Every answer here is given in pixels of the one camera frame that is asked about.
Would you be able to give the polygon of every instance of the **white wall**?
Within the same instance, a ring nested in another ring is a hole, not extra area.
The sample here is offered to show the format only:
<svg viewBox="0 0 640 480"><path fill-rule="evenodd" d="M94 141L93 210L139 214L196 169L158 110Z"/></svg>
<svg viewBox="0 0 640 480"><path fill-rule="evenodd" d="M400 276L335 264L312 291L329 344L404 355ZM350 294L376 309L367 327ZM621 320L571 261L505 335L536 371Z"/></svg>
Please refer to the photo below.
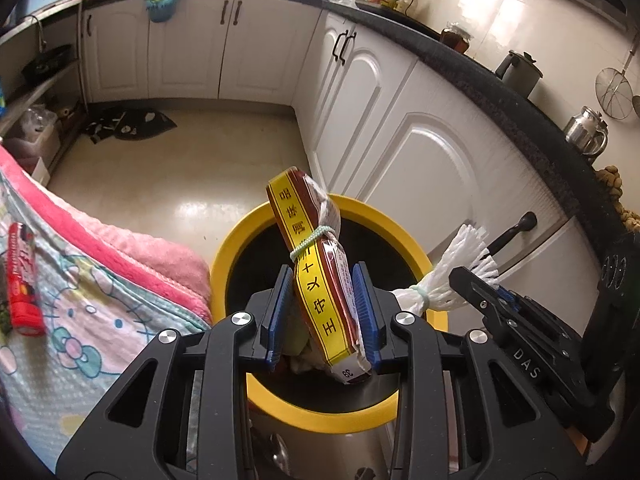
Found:
<svg viewBox="0 0 640 480"><path fill-rule="evenodd" d="M509 50L527 51L544 74L530 100L560 128L582 106L602 110L594 82L607 67L621 70L634 32L623 33L571 0L416 0L409 15L434 30L461 22L474 36L467 55L495 70ZM640 56L627 72L640 94ZM621 202L640 212L640 119L606 118L609 146L594 167L615 164L623 181Z"/></svg>

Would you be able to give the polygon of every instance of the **wire mesh strainer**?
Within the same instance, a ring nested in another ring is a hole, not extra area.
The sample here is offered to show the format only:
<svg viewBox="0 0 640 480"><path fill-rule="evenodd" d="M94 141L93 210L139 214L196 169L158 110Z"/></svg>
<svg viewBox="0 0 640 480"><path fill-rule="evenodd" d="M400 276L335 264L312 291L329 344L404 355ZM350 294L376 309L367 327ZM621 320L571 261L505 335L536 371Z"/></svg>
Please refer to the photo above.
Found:
<svg viewBox="0 0 640 480"><path fill-rule="evenodd" d="M640 32L636 32L629 57L626 59L622 72L615 68L606 68L596 77L596 97L602 111L614 119L625 119L633 108L632 100L634 93L629 81L626 80L626 69L636 54L638 43L640 42Z"/></svg>

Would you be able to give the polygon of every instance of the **yellow label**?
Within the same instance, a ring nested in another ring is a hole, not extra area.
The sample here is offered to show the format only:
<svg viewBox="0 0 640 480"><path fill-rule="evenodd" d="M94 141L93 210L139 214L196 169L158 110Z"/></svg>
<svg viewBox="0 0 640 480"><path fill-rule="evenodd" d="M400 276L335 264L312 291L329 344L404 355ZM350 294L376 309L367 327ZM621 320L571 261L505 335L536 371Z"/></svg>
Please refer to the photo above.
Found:
<svg viewBox="0 0 640 480"><path fill-rule="evenodd" d="M300 255L296 264L296 284L321 342L325 360L333 366L350 355L351 351L342 318L327 287L317 243Z"/></svg>
<svg viewBox="0 0 640 480"><path fill-rule="evenodd" d="M311 236L314 227L286 171L270 180L269 188L275 201L276 213L287 231L289 245L295 248Z"/></svg>
<svg viewBox="0 0 640 480"><path fill-rule="evenodd" d="M284 225L289 246L295 248L313 233L314 227L286 171L269 182L269 189L274 201L272 207ZM349 356L351 350L337 302L327 283L318 245L314 244L300 254L296 264L296 286L312 322L311 329L321 343L324 358L332 366Z"/></svg>

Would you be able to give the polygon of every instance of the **red bottle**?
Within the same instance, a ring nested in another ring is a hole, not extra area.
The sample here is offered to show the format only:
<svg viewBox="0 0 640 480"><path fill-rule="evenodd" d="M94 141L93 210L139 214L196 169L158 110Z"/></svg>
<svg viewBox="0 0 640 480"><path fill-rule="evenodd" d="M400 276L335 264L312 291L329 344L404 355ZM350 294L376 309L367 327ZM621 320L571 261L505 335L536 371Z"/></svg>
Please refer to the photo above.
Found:
<svg viewBox="0 0 640 480"><path fill-rule="evenodd" d="M15 222L9 227L8 241L6 282L11 324L22 335L44 335L44 316L36 300L33 232L26 225Z"/></svg>

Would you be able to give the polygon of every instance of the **pot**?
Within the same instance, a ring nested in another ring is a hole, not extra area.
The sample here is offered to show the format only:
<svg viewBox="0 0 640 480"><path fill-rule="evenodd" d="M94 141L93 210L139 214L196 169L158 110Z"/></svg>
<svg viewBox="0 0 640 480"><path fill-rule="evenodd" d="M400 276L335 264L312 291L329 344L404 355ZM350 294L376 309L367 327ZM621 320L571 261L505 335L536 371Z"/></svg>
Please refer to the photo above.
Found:
<svg viewBox="0 0 640 480"><path fill-rule="evenodd" d="M509 88L514 89L522 97L528 98L538 80L543 76L535 66L535 62L527 52L522 55L510 50L509 55L495 71L495 75Z"/></svg>
<svg viewBox="0 0 640 480"><path fill-rule="evenodd" d="M607 147L609 131L602 114L583 106L564 127L564 138L593 164L596 157Z"/></svg>

